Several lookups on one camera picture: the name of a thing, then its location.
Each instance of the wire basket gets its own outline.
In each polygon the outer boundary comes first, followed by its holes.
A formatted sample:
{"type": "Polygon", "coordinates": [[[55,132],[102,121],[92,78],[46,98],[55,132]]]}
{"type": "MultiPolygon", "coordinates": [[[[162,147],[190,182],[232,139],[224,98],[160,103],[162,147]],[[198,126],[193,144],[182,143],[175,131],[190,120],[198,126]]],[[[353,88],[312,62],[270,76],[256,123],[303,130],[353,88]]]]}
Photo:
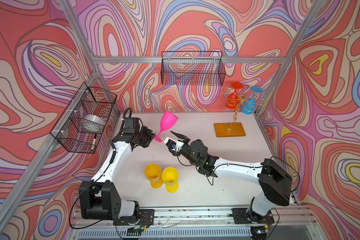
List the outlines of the wire basket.
{"type": "Polygon", "coordinates": [[[106,89],[87,86],[67,121],[56,135],[51,134],[68,152],[95,153],[116,98],[106,89]],[[87,119],[90,115],[98,121],[87,119]]]}
{"type": "Polygon", "coordinates": [[[161,83],[222,86],[225,78],[222,55],[221,51],[163,51],[161,83]]]}

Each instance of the pink goblet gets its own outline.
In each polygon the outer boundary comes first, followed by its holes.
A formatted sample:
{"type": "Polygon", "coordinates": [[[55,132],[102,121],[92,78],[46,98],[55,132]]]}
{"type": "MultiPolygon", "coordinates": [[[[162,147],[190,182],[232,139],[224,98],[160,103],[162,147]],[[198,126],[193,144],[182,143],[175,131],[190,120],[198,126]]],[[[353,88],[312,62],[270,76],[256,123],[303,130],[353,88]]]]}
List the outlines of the pink goblet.
{"type": "Polygon", "coordinates": [[[165,111],[165,113],[160,121],[160,132],[158,133],[157,136],[154,137],[154,139],[158,142],[163,142],[161,140],[161,138],[159,138],[160,134],[163,131],[166,131],[166,130],[170,129],[171,127],[173,127],[173,125],[177,122],[177,119],[179,119],[179,118],[176,117],[173,113],[165,111]]]}

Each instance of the white table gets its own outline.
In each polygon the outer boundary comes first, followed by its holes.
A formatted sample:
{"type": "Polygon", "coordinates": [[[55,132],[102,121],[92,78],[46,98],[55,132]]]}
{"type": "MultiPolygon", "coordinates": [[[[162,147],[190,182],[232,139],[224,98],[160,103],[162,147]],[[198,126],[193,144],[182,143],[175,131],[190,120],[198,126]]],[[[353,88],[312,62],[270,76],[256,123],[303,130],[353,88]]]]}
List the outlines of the white table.
{"type": "MultiPolygon", "coordinates": [[[[215,135],[214,123],[231,122],[234,113],[175,113],[179,118],[170,130],[186,135],[190,142],[201,139],[208,147],[208,153],[227,160],[238,162],[263,162],[271,157],[271,152],[253,115],[238,113],[237,122],[243,124],[245,137],[219,137],[215,135]]],[[[160,131],[163,113],[133,113],[144,125],[156,134],[160,131]]],[[[176,138],[169,130],[160,138],[176,138]]],[[[183,156],[183,164],[190,164],[183,156]]],[[[182,166],[177,157],[172,156],[164,143],[153,140],[148,148],[136,147],[122,166],[116,180],[116,188],[123,200],[139,201],[140,207],[182,207],[182,206],[219,206],[250,204],[252,197],[258,195],[261,187],[257,184],[229,179],[215,178],[211,186],[195,166],[182,166]],[[159,189],[150,186],[144,176],[144,168],[150,163],[158,164],[162,171],[174,167],[179,172],[179,189],[169,193],[165,185],[159,189]]]]}

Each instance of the wooden block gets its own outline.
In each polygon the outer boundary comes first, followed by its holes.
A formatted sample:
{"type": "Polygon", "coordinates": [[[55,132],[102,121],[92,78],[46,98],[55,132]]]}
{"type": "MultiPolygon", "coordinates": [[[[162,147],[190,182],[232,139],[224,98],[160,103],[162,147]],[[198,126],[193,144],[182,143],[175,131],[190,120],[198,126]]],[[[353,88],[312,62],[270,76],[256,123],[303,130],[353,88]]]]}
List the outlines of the wooden block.
{"type": "Polygon", "coordinates": [[[244,137],[245,131],[241,122],[235,122],[228,131],[231,122],[215,123],[216,137],[244,137]]]}

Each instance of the yellow cup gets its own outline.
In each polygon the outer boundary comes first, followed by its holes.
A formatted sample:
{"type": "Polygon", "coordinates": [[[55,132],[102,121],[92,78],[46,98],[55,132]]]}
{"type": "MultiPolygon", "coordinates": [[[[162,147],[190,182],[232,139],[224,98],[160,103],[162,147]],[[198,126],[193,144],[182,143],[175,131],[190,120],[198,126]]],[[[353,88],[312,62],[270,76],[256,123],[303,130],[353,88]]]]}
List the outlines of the yellow cup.
{"type": "Polygon", "coordinates": [[[168,192],[176,192],[179,188],[179,184],[177,182],[179,178],[179,173],[174,167],[167,167],[163,170],[162,174],[163,181],[165,183],[165,189],[168,192]]]}
{"type": "Polygon", "coordinates": [[[163,185],[163,179],[161,178],[161,168],[155,163],[148,164],[145,167],[144,174],[151,182],[153,188],[160,188],[163,185]]]}

